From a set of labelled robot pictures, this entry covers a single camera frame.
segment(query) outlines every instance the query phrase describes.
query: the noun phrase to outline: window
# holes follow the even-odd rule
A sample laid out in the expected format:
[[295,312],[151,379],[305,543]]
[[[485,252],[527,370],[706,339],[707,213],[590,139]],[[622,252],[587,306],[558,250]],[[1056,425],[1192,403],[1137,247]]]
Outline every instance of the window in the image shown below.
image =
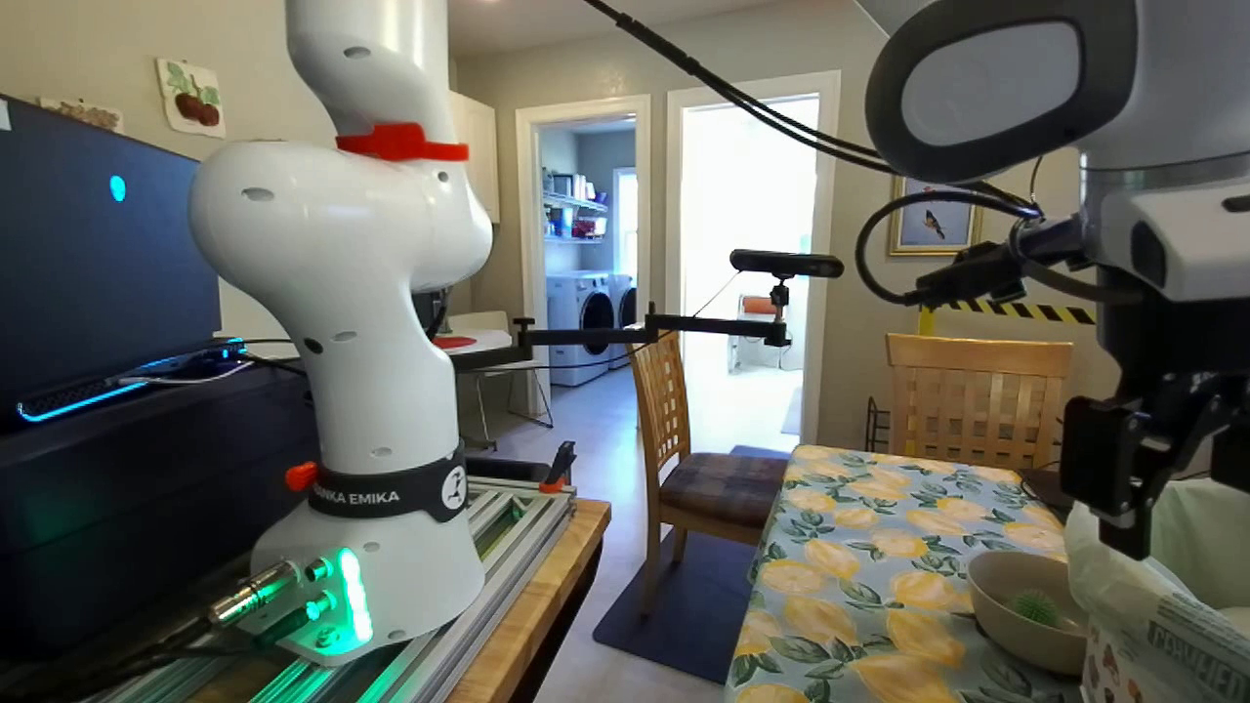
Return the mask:
[[616,271],[638,275],[638,171],[612,171],[612,219],[616,236]]

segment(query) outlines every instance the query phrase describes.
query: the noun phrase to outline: green spiky ball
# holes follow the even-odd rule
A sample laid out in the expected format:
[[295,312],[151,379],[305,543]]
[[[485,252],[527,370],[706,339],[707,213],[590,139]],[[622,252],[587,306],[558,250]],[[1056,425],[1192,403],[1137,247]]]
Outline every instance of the green spiky ball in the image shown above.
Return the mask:
[[1021,618],[1046,627],[1059,627],[1059,605],[1038,589],[1021,590],[1011,599],[1011,610]]

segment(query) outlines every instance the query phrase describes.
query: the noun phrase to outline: yellow black striped tape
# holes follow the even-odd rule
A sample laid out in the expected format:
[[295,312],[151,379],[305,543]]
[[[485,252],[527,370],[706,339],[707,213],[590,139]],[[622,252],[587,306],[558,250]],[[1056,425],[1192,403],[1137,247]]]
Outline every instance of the yellow black striped tape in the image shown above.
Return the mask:
[[948,305],[954,310],[965,313],[982,313],[986,315],[1002,315],[1005,318],[1022,318],[1026,320],[1046,320],[1051,323],[1065,323],[1070,325],[1094,325],[1098,320],[1092,310],[1085,308],[1070,308],[1056,305],[1032,305],[1028,303],[1008,303],[999,305],[989,300],[962,300]]

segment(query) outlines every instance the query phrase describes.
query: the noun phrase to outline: tablecloth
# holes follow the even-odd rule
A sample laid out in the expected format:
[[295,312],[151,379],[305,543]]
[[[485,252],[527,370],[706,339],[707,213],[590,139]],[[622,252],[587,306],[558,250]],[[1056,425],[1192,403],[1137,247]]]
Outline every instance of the tablecloth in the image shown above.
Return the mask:
[[1080,703],[971,615],[989,549],[1064,558],[1062,525],[1005,469],[799,447],[751,568],[735,703]]

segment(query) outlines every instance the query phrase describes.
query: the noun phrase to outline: wall shelf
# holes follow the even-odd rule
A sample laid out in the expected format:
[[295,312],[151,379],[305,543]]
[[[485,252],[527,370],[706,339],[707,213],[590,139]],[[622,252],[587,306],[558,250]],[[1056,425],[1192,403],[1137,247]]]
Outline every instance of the wall shelf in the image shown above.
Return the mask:
[[602,244],[602,238],[600,239],[572,239],[568,236],[544,236],[544,241],[559,241],[560,244]]
[[544,193],[542,203],[548,205],[556,205],[559,208],[580,208],[582,210],[594,210],[595,213],[606,213],[608,205],[601,203],[592,203],[590,200],[579,200],[576,198],[570,198],[568,195],[560,195],[559,193]]

